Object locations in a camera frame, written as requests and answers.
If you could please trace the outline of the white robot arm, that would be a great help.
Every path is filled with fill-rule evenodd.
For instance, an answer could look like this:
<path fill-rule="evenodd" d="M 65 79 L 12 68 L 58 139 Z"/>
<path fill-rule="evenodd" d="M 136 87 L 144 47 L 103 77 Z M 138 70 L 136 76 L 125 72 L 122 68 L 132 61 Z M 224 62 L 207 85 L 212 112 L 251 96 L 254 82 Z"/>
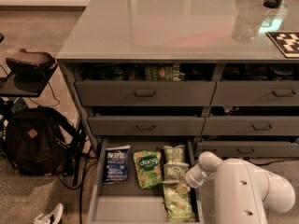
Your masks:
<path fill-rule="evenodd" d="M 266 210 L 286 213 L 295 204 L 295 190 L 284 177 L 241 159 L 223 160 L 205 151 L 178 182 L 187 193 L 214 180 L 216 224 L 268 224 Z"/>

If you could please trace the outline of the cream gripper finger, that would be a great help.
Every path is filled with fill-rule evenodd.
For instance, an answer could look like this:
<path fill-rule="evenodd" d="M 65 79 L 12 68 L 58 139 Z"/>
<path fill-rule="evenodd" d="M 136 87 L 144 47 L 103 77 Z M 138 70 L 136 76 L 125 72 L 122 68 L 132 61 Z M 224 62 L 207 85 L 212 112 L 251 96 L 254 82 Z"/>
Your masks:
<path fill-rule="evenodd" d="M 191 190 L 189 185 L 184 181 L 179 181 L 176 187 L 176 191 L 181 194 L 186 194 Z"/>

